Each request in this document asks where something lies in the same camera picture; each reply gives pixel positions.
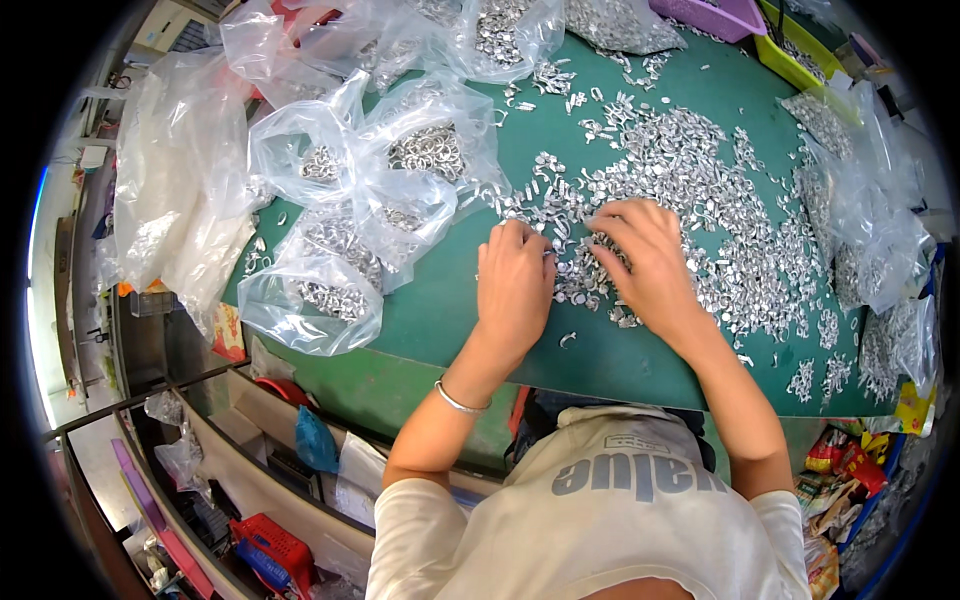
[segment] pink plastic basket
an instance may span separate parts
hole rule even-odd
[[[650,8],[663,16],[714,34],[734,43],[750,34],[766,36],[767,26],[754,0],[718,0],[720,8],[703,0],[650,0]]]

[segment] woman's hand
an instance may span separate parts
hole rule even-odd
[[[504,375],[519,366],[546,326],[557,260],[550,242],[529,225],[510,220],[494,227],[478,249],[477,312],[471,337]]]
[[[691,341],[713,327],[697,302],[680,247],[680,221],[648,198],[604,204],[587,223],[603,231],[630,259],[631,270],[610,250],[590,247],[620,296],[651,331],[683,355]]]

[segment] green table surface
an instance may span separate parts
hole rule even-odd
[[[800,157],[794,160],[787,153],[797,153],[801,141],[797,136],[797,122],[779,106],[777,99],[788,98],[797,90],[756,59],[749,38],[739,44],[750,52],[749,57],[744,57],[738,46],[717,43],[690,32],[682,35],[689,48],[683,52],[673,51],[661,71],[657,87],[649,92],[627,85],[620,66],[596,55],[580,38],[570,34],[552,60],[571,59],[563,70],[577,72],[572,90],[584,91],[588,98],[590,89],[597,86],[607,101],[623,90],[636,96],[635,105],[646,102],[658,109],[680,106],[705,115],[727,132],[731,142],[721,147],[720,157],[728,164],[733,161],[733,129],[737,126],[745,129],[756,148],[756,157],[766,163],[766,170],[776,178],[787,176],[790,180],[791,167]],[[632,76],[642,76],[642,59],[632,57],[632,62]],[[709,64],[709,69],[701,70],[704,64]],[[498,132],[500,165],[514,187],[522,188],[532,178],[534,157],[540,151],[556,155],[566,165],[568,174],[578,173],[581,167],[592,172],[624,157],[624,153],[611,149],[603,140],[587,145],[585,130],[577,126],[577,122],[585,118],[604,122],[601,103],[590,100],[567,116],[563,97],[540,96],[529,81],[518,84],[523,91],[517,101],[532,102],[537,108],[533,112],[510,110],[504,127]],[[501,86],[469,85],[490,95],[497,108],[505,108]],[[661,102],[662,97],[670,99],[669,105]],[[365,108],[369,110],[376,101],[375,94],[368,94]],[[778,226],[786,215],[777,207],[775,198],[785,194],[784,190],[765,173],[748,170],[747,176],[755,183],[770,219]],[[797,209],[799,205],[794,202],[791,207]],[[288,219],[283,227],[278,227],[277,216],[281,211],[287,212]],[[282,200],[260,211],[257,235],[263,236],[268,251],[282,239],[299,213],[298,206]],[[372,349],[428,365],[448,366],[476,323],[477,246],[487,240],[491,227],[498,222],[495,212],[485,209],[451,227],[446,238],[417,263],[414,281],[385,299],[379,337],[368,345],[369,349],[355,351]],[[574,228],[574,236],[586,234],[582,226]],[[726,233],[722,230],[694,232],[697,243],[711,253],[723,235]],[[252,240],[244,254],[251,248]],[[243,274],[242,263],[243,260],[238,262],[224,294],[227,303],[236,303],[236,284]],[[852,311],[845,316],[835,296],[830,294],[827,298],[825,278],[818,279],[824,307],[840,316],[840,340],[834,348],[819,347],[816,325],[819,311],[807,311],[808,338],[801,339],[791,332],[785,343],[779,343],[759,331],[743,339],[744,346],[738,353],[753,358],[750,373],[781,416],[851,417],[892,413],[893,406],[875,406],[874,401],[865,398],[863,390],[856,387],[855,361],[844,391],[834,394],[828,405],[823,404],[820,382],[826,372],[825,361],[835,351],[846,353],[848,360],[855,358],[850,323],[857,317],[862,335],[864,314]],[[543,337],[511,374],[510,381],[583,396],[706,410],[703,393],[687,364],[646,327],[620,329],[611,323],[606,314],[611,306],[612,300],[604,300],[600,310],[593,313],[584,306],[554,303]],[[559,340],[571,331],[576,331],[576,340],[567,342],[566,349],[560,348]],[[732,335],[726,331],[725,335],[732,342]],[[774,352],[779,357],[776,367],[773,366]],[[799,362],[807,358],[815,359],[812,399],[800,403],[785,390]]]

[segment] yellow plastic bin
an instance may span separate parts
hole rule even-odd
[[[780,11],[763,0],[756,0],[756,2],[760,5],[760,12],[766,15],[773,27],[777,27],[777,22],[780,19]],[[772,32],[767,32],[766,36],[754,35],[756,53],[760,56],[760,62],[767,65],[774,73],[786,79],[800,91],[822,85],[817,81],[817,78],[813,77],[812,73],[801,67],[798,62],[783,52],[773,40],[772,35]],[[783,17],[783,36],[797,44],[799,50],[813,57],[817,64],[820,65],[820,68],[823,69],[827,79],[833,77],[833,72],[838,69],[844,73],[847,72],[844,71],[843,66],[840,65],[840,61],[836,59],[830,50],[817,41],[816,37],[807,33],[796,21],[786,15]]]

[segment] blue plastic bag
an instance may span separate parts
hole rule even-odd
[[[316,470],[336,474],[339,468],[333,435],[305,406],[297,415],[297,456]]]

